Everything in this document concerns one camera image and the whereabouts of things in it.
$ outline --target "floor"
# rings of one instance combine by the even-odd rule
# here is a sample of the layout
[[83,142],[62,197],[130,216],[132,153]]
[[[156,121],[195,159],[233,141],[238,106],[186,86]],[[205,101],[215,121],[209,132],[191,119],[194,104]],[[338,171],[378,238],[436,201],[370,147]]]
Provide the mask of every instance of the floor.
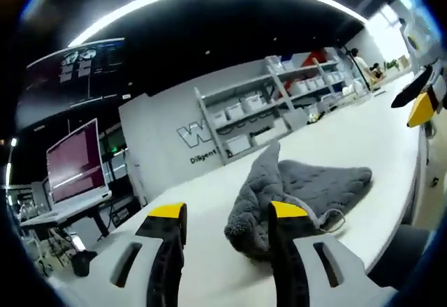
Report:
[[414,218],[413,225],[429,230],[437,229],[441,216],[446,208],[447,179],[444,176],[447,172],[447,111],[442,112],[433,118],[436,135],[430,140],[430,164],[427,176],[436,176],[439,182],[436,186],[428,185],[427,180],[425,194],[421,203],[420,213]]

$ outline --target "gray plush fabric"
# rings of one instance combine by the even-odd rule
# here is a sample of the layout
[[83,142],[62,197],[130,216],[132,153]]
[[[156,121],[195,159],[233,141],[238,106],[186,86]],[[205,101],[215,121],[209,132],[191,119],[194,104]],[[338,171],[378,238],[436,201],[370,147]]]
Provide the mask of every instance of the gray plush fabric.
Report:
[[278,163],[280,145],[271,144],[253,163],[228,217],[224,233],[233,247],[249,257],[268,258],[268,205],[304,202],[317,217],[329,209],[346,213],[372,177],[367,167],[336,168]]

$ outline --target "ceiling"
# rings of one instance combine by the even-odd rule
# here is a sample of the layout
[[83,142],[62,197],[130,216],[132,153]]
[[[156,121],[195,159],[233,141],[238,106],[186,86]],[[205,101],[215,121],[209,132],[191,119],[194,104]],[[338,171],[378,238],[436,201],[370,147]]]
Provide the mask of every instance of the ceiling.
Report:
[[[65,48],[91,23],[132,0],[36,0],[10,44],[8,99],[12,110],[24,67]],[[335,0],[369,17],[390,0]],[[137,10],[90,40],[125,37],[126,74],[134,94],[156,94],[194,77],[269,54],[292,54],[345,43],[362,25],[311,0],[165,0]],[[106,129],[119,121],[117,105],[57,116],[38,132],[20,134],[13,184],[45,176],[45,150],[80,121],[99,118]]]

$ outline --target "white table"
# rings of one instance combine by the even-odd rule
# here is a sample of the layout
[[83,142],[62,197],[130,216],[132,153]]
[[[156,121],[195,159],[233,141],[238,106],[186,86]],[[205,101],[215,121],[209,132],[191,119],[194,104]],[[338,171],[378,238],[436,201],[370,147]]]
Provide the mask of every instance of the white table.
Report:
[[[335,234],[363,260],[367,271],[400,224],[417,174],[420,129],[406,127],[411,106],[390,108],[407,80],[401,78],[385,89],[387,93],[337,110],[280,140],[280,159],[372,169],[371,190],[346,215],[346,223]],[[154,207],[186,202],[188,236],[179,306],[276,306],[270,265],[248,260],[224,236],[234,199],[259,153],[167,190],[108,239],[134,234]]]

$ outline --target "monitor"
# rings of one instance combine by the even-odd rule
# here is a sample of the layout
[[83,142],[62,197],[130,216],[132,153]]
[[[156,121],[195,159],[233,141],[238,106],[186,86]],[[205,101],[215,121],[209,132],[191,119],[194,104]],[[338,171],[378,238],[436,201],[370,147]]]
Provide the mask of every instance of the monitor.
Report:
[[53,204],[97,188],[107,188],[99,150],[97,120],[74,130],[47,150]]
[[27,66],[16,112],[18,130],[89,104],[129,98],[124,39],[70,47]]

